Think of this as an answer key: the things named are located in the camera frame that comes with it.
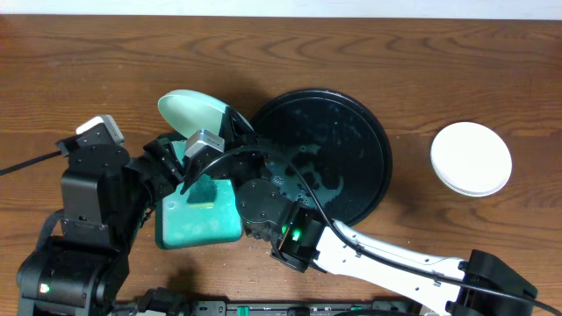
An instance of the white disc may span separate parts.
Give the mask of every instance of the white disc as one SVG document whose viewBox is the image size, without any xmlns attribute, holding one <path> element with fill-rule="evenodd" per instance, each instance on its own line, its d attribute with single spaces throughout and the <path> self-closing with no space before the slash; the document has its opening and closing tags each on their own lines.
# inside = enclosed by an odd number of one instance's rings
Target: white disc
<svg viewBox="0 0 562 316">
<path fill-rule="evenodd" d="M 500 136 L 471 122 L 439 132 L 431 145 L 437 176 L 454 191 L 484 197 L 500 190 L 511 175 L 511 155 Z"/>
</svg>

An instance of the black round tray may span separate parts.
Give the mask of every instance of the black round tray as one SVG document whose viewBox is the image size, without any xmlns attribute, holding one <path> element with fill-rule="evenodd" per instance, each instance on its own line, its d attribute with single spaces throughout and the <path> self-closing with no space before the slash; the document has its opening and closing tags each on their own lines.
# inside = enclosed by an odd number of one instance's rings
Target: black round tray
<svg viewBox="0 0 562 316">
<path fill-rule="evenodd" d="M 331 90 L 299 90 L 268 102 L 250 121 L 264 145 L 292 160 L 327 215 L 348 225 L 367 217 L 386 193 L 393 162 L 382 125 L 357 100 Z M 268 165 L 292 200 L 311 205 L 294 172 Z"/>
</svg>

